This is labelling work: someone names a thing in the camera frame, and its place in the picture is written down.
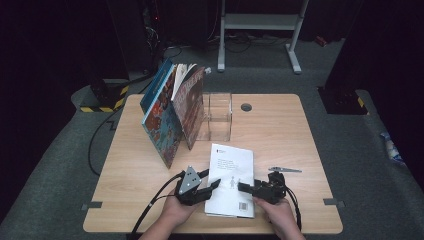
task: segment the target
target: light wood tabletop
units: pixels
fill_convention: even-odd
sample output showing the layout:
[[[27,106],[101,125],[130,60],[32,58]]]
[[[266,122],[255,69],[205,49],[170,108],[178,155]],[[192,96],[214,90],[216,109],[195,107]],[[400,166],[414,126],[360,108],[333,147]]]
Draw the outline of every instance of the light wood tabletop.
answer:
[[[170,178],[192,166],[197,172],[209,168],[212,143],[250,149],[254,152],[255,179],[268,181],[268,168],[300,169],[283,173],[286,185],[296,194],[302,214],[303,233],[337,234],[343,229],[332,199],[327,177],[319,158],[302,104],[294,94],[233,94],[230,141],[196,141],[190,151],[181,142],[173,165],[168,169],[141,126],[142,95],[127,98],[118,128],[99,178],[84,222],[87,232],[131,232],[152,197]],[[245,112],[241,105],[249,103]],[[206,186],[204,178],[199,189]],[[176,185],[171,183],[163,194]],[[164,199],[158,200],[138,231],[144,232],[160,215]],[[178,227],[176,233],[273,233],[260,207],[254,219],[207,216],[204,203]]]

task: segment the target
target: barcode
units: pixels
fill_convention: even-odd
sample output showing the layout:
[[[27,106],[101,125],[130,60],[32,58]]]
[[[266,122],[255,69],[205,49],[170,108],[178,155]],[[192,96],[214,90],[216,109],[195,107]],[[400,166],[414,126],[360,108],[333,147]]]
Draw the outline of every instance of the barcode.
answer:
[[[247,203],[239,202],[239,209],[247,211]]]

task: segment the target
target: transparent box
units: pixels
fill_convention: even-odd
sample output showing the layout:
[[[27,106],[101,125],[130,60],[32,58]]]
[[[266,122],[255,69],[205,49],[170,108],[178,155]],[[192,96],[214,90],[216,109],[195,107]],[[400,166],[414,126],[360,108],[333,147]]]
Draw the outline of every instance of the transparent box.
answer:
[[[232,104],[231,93],[203,93],[204,116],[197,140],[230,141]]]

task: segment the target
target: book cover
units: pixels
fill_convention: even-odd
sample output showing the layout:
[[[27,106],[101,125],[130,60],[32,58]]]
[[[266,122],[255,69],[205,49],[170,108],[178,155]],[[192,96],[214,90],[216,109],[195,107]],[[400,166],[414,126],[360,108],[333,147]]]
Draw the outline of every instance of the book cover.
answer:
[[[143,110],[144,114],[146,114],[147,110],[152,105],[152,102],[156,98],[160,87],[169,76],[169,70],[173,66],[174,65],[172,64],[172,61],[167,58],[165,62],[160,66],[158,72],[155,74],[152,83],[150,84],[149,88],[146,91],[146,94],[144,94],[140,102],[141,109]]]
[[[253,151],[212,144],[208,186],[221,179],[205,212],[212,216],[254,218],[252,195],[238,191],[238,182],[254,184]]]
[[[183,136],[180,121],[171,104],[176,67],[172,65],[146,111],[142,125],[165,165],[170,168]]]
[[[203,106],[203,79],[205,68],[192,65],[183,75],[181,85],[175,89],[172,105],[180,120],[182,131],[191,150],[196,142],[197,135],[202,125]]]

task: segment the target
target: gray carpet floor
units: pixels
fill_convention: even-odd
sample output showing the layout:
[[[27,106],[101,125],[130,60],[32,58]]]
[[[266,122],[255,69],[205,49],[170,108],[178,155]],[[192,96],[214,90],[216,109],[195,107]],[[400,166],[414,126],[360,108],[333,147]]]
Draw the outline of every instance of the gray carpet floor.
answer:
[[[424,239],[424,194],[406,167],[388,160],[379,136],[385,131],[372,99],[358,95],[369,115],[329,115],[317,91],[323,86],[343,41],[320,47],[299,41],[296,54],[302,74],[295,75],[281,44],[247,48],[227,44],[226,70],[217,73],[218,51],[174,48],[166,51],[173,61],[211,67],[205,91],[233,93],[294,93],[299,95],[333,196],[343,204],[339,213],[343,232],[306,235],[307,239]],[[130,85],[140,92],[149,80]],[[72,99],[76,109],[88,87]],[[101,172],[120,112],[96,134],[90,156]],[[57,136],[0,226],[0,239],[126,239],[125,234],[86,233],[84,204],[91,201],[98,177],[87,163],[89,143],[109,113],[82,113]],[[276,239],[275,236],[172,235],[170,239]]]

